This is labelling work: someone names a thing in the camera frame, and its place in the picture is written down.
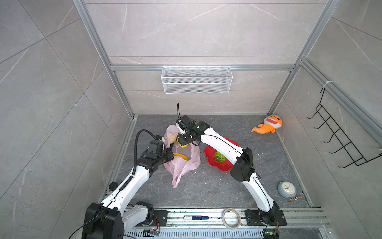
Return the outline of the yellow lemon fruit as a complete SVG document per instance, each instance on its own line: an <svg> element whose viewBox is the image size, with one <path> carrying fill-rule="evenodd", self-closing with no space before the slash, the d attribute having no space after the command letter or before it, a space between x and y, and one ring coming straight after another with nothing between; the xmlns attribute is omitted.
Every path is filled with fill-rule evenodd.
<svg viewBox="0 0 382 239"><path fill-rule="evenodd" d="M187 147L188 145L189 145L189 143L188 144L181 144L178 140L177 140L177 143L178 143L178 145L181 147L181 148L185 148L185 147Z"/></svg>

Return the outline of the beige round fruit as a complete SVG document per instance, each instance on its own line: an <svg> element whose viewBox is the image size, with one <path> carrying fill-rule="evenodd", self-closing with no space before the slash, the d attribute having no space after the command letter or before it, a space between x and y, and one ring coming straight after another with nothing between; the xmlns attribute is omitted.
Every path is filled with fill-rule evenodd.
<svg viewBox="0 0 382 239"><path fill-rule="evenodd" d="M173 134L170 134L170 140L169 140L169 142L170 142L170 143L174 143L176 140L177 140L177 137L176 137L175 135L173 135Z"/></svg>

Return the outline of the pink plastic bag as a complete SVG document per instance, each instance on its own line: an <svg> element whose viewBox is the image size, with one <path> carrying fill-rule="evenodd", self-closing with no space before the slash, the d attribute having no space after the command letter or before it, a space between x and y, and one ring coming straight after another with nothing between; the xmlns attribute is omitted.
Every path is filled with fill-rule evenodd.
<svg viewBox="0 0 382 239"><path fill-rule="evenodd" d="M170 143L170 134L178 136L180 133L179 129L175 125L169 125L164 134L164 143L167 148L171 148L174 153L179 153L185 155L189 161L183 160L181 157L174 157L174 160L164 164L166 170L173 176L172 186L177 188L181 181L182 176L187 174L192 170L196 170L201 164L201 150L199 146L194 146L189 144L185 148L181 148L177 141Z"/></svg>

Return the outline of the green bumpy fruit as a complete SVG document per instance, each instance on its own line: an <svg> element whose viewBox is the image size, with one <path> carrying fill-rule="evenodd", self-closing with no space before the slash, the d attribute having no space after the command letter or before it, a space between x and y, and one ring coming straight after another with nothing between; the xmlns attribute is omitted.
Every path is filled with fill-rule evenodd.
<svg viewBox="0 0 382 239"><path fill-rule="evenodd" d="M226 161L226 157L222 154L222 153L220 153L220 152L215 152L215 154L214 154L214 160L216 161L216 162L218 162L218 163L223 163L223 162L225 162Z"/></svg>

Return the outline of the red flower-shaped bowl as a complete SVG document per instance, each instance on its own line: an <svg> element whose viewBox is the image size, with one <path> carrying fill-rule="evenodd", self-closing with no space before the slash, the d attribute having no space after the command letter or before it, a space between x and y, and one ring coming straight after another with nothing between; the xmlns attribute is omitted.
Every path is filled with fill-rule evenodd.
<svg viewBox="0 0 382 239"><path fill-rule="evenodd" d="M222 136L202 136L202 142L208 145L204 150L204 154L209 165L217 167L220 171L224 172L230 171L235 164L230 159L235 161L243 151L238 142ZM218 146L218 149L223 149L224 152L229 154L230 158L216 150L214 146Z"/></svg>

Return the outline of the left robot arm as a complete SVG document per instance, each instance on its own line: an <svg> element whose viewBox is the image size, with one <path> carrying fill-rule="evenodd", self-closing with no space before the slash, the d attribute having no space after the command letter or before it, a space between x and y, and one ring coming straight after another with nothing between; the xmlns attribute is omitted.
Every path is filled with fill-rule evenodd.
<svg viewBox="0 0 382 239"><path fill-rule="evenodd" d="M82 239L122 239L125 232L140 223L151 223L153 206L138 202L128 205L138 189L152 176L159 165L174 159L172 147L153 140L136 160L130 174L100 203L91 203L84 218Z"/></svg>

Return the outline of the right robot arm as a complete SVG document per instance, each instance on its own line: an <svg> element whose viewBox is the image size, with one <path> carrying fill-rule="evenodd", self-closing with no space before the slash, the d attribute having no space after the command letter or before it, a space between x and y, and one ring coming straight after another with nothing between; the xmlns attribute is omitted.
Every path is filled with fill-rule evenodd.
<svg viewBox="0 0 382 239"><path fill-rule="evenodd" d="M200 141L221 153L233 165L230 175L236 181L243 183L254 198L262 222L270 224L276 221L280 208L261 184L254 168L253 153L250 148L234 145L204 121L196 122L186 115L178 116L176 126L180 131L177 136L180 146Z"/></svg>

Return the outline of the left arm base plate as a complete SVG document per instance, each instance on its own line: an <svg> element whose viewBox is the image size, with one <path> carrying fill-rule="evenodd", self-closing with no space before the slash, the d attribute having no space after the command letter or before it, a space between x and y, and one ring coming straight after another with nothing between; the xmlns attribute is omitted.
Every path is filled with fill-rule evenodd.
<svg viewBox="0 0 382 239"><path fill-rule="evenodd" d="M144 227L164 227L167 225L168 213L167 210L149 211L146 220L141 225Z"/></svg>

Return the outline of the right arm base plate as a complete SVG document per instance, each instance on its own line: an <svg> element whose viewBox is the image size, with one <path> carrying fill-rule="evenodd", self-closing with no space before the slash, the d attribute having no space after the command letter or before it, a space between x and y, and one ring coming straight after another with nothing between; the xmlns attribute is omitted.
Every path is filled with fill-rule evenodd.
<svg viewBox="0 0 382 239"><path fill-rule="evenodd" d="M287 221L284 212L279 210L276 214L271 215L259 210L247 209L244 211L245 219L248 226L286 226Z"/></svg>

